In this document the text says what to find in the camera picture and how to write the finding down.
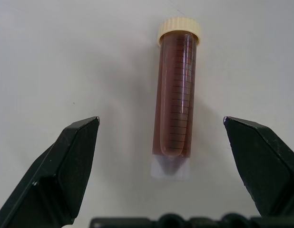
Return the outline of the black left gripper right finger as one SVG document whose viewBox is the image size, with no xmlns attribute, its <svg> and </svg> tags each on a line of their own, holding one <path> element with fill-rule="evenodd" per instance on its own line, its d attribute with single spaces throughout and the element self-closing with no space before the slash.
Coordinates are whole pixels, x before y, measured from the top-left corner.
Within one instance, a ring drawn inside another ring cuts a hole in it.
<svg viewBox="0 0 294 228">
<path fill-rule="evenodd" d="M 261 216 L 294 216 L 294 152 L 270 128 L 226 116 L 238 173 Z"/>
</svg>

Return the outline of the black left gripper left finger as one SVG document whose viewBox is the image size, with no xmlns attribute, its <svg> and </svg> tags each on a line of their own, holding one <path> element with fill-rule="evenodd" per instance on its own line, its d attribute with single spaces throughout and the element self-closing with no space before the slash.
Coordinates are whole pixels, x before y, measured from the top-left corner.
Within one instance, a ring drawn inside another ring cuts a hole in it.
<svg viewBox="0 0 294 228">
<path fill-rule="evenodd" d="M 100 121 L 72 123 L 29 167 L 0 209 L 0 228 L 72 225 L 90 177 Z"/>
</svg>

